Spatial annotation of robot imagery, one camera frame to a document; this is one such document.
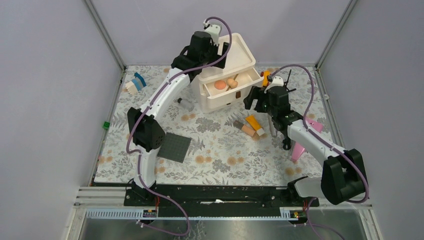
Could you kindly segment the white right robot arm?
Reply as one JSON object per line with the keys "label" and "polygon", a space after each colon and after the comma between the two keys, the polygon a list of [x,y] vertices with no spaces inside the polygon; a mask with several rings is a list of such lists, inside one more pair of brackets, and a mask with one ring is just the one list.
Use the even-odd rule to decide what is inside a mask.
{"label": "white right robot arm", "polygon": [[330,203],[364,203],[369,199],[369,186],[361,153],[324,139],[306,122],[304,117],[291,109],[289,95],[281,85],[272,87],[253,86],[243,100],[249,110],[256,100],[255,111],[266,113],[273,127],[284,136],[283,147],[295,141],[302,145],[322,166],[321,178],[298,180],[287,191],[287,201],[293,206],[301,205],[307,197],[325,197]]}

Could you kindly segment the white drawer organizer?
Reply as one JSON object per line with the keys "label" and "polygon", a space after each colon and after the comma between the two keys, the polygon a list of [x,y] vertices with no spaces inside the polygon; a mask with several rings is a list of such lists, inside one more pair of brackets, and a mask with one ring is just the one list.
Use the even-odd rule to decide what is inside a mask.
{"label": "white drawer organizer", "polygon": [[[225,68],[207,67],[195,77],[191,88],[202,112],[210,113],[233,103],[241,102],[250,92],[251,87],[261,86],[262,77],[255,69],[256,59],[239,33],[232,34],[232,43],[226,56]],[[214,83],[226,82],[238,74],[238,87],[218,90]]]}

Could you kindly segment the orange round makeup puff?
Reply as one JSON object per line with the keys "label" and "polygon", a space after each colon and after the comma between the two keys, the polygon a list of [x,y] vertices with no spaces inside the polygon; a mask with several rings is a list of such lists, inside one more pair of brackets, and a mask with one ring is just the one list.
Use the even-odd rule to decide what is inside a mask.
{"label": "orange round makeup puff", "polygon": [[227,83],[224,80],[217,80],[214,82],[214,87],[217,90],[224,90],[227,87]]}

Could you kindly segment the gold thin makeup pencil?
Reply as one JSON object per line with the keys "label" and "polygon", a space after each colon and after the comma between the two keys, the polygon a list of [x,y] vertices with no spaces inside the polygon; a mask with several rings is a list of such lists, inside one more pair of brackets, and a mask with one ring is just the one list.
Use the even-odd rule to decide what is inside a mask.
{"label": "gold thin makeup pencil", "polygon": [[235,76],[233,76],[233,77],[230,77],[230,78],[233,78],[233,79],[235,79],[236,81],[237,81],[237,77],[238,77],[238,74],[236,74]]}

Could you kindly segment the beige makeup sponge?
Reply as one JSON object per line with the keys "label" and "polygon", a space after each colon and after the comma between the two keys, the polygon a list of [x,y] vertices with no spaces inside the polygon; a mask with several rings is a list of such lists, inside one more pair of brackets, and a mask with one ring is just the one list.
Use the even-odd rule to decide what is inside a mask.
{"label": "beige makeup sponge", "polygon": [[238,86],[238,82],[233,78],[228,78],[226,83],[230,89],[235,89]]}

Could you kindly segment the beige foundation bottle grey cap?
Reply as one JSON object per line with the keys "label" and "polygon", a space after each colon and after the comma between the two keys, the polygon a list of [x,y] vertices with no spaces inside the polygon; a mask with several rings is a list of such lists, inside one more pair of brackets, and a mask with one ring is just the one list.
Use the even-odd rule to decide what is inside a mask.
{"label": "beige foundation bottle grey cap", "polygon": [[240,121],[238,121],[238,120],[235,120],[234,122],[233,122],[233,126],[235,127],[235,128],[237,128],[237,129],[239,129],[239,130],[241,130],[242,132],[244,132],[245,134],[247,134],[248,136],[250,136],[250,137],[254,137],[255,136],[255,134],[256,134],[256,131],[253,129],[253,128],[251,128],[251,127],[249,127],[249,126],[247,126],[246,124],[244,124],[244,123],[242,123],[242,122],[240,122]]}

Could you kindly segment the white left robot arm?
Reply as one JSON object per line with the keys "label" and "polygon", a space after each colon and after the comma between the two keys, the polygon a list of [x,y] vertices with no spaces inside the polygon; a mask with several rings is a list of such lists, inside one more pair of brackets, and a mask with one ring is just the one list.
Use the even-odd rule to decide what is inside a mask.
{"label": "white left robot arm", "polygon": [[130,108],[127,112],[130,136],[128,143],[136,148],[127,153],[137,154],[134,185],[139,189],[136,199],[144,206],[152,204],[155,192],[151,187],[156,182],[154,168],[157,154],[165,139],[165,131],[160,121],[173,99],[187,87],[204,68],[223,69],[226,57],[233,42],[233,36],[219,43],[211,33],[196,31],[180,54],[171,63],[171,69],[153,95],[139,109]]}

